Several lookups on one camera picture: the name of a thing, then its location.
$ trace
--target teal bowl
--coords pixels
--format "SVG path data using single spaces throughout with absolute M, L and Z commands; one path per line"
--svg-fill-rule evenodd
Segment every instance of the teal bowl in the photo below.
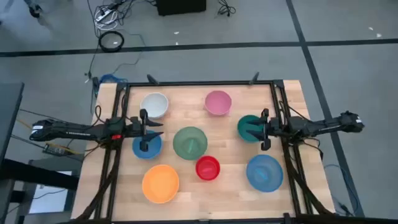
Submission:
M 246 142 L 249 142 L 249 143 L 259 142 L 259 140 L 256 137 L 254 137 L 253 135 L 251 135 L 247 132 L 247 130 L 262 131 L 262 125 L 254 125 L 254 124 L 248 123 L 248 121 L 255 121 L 257 119 L 260 119 L 260 118 L 257 116 L 254 116 L 254 115 L 246 115 L 246 116 L 242 117 L 238 122 L 239 136 Z

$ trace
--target black floor stripe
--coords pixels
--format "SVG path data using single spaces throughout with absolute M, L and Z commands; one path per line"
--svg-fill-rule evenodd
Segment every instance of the black floor stripe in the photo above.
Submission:
M 229 44 L 193 44 L 193 45 L 170 45 L 152 47 L 123 47 L 119 52 L 153 52 L 165 50 L 200 50 L 200 49 L 235 49 L 248 47 L 299 47 L 299 42 L 248 42 L 248 43 L 229 43 Z M 28 56 L 48 56 L 48 55 L 75 55 L 93 54 L 96 49 L 76 49 L 76 50 L 40 50 L 27 52 L 0 52 L 0 57 L 28 57 Z
M 346 45 L 372 45 L 372 44 L 398 44 L 398 39 L 377 39 L 377 40 L 336 40 L 336 41 L 308 41 L 306 46 L 346 46 Z M 149 47 L 124 47 L 121 53 L 126 52 L 153 52 L 165 50 L 200 50 L 200 49 L 235 49 L 248 47 L 301 47 L 301 42 L 248 42 L 228 44 L 192 44 L 192 45 L 168 45 Z M 51 56 L 51 55 L 76 55 L 93 54 L 96 49 L 71 49 L 71 50 L 38 50 L 24 52 L 0 52 L 0 57 L 30 57 L 30 56 Z
M 321 104 L 323 115 L 325 116 L 326 119 L 331 119 L 332 116 L 330 113 L 328 103 L 326 101 L 325 93 L 323 92 L 323 88 L 321 86 L 317 70 L 315 69 L 315 65 L 313 63 L 310 51 L 308 49 L 308 45 L 305 41 L 305 37 L 304 37 L 303 31 L 301 29 L 299 19 L 296 15 L 294 7 L 293 7 L 292 0 L 286 0 L 286 3 L 289 8 L 290 15 L 292 16 L 293 25 L 296 30 L 298 40 L 300 41 L 301 48 L 303 50 L 303 54 L 305 57 L 305 61 L 307 62 L 308 69 L 310 70 L 311 78 L 312 78 L 313 84 L 315 86 L 315 91 L 317 92 L 319 102 Z M 354 195 L 352 195 L 349 193 L 348 195 L 349 195 L 349 199 L 351 200 L 351 204 L 353 205 L 353 208 L 356 209 L 355 215 L 359 216 L 359 217 L 364 217 L 361 202 L 359 201 L 358 193 L 356 191 L 354 181 L 351 176 L 351 172 L 349 171 L 347 160 L 346 160 L 344 152 L 343 152 L 343 147 L 341 146 L 341 142 L 340 142 L 340 139 L 339 139 L 337 133 L 331 134 L 331 141 L 335 148 L 339 165 L 341 168 L 343 168 L 346 171 L 345 184 L 346 184 L 347 190 L 349 189 L 348 186 L 350 186 L 351 190 L 353 191 L 352 193 L 354 194 Z
M 308 41 L 307 46 L 347 46 L 372 44 L 398 44 L 398 39 Z

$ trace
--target black box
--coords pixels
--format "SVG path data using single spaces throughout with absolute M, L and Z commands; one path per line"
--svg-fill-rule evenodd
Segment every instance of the black box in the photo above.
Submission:
M 157 13 L 160 16 L 203 12 L 206 0 L 156 0 Z

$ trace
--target white paper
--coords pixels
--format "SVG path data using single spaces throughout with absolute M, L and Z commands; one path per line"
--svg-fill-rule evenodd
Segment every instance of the white paper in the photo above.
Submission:
M 59 171 L 59 173 L 72 175 L 72 171 Z M 60 190 L 63 189 L 58 187 L 37 185 L 33 198 L 40 197 L 50 192 L 58 192 Z M 47 194 L 42 198 L 34 199 L 30 205 L 29 213 L 63 212 L 63 209 L 65 208 L 65 202 L 67 201 L 67 195 L 68 190 L 64 190 L 62 192 Z

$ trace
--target green bowl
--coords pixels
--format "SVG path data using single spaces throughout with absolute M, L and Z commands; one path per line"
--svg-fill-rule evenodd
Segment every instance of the green bowl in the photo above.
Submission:
M 182 159 L 197 160 L 207 149 L 206 135 L 196 127 L 183 128 L 174 136 L 173 148 Z
M 240 137 L 246 142 L 259 142 L 256 137 L 247 132 L 247 130 L 262 131 L 262 126 L 247 123 L 248 121 L 254 121 L 257 119 L 260 118 L 254 115 L 246 115 L 242 117 L 238 122 L 238 133 Z

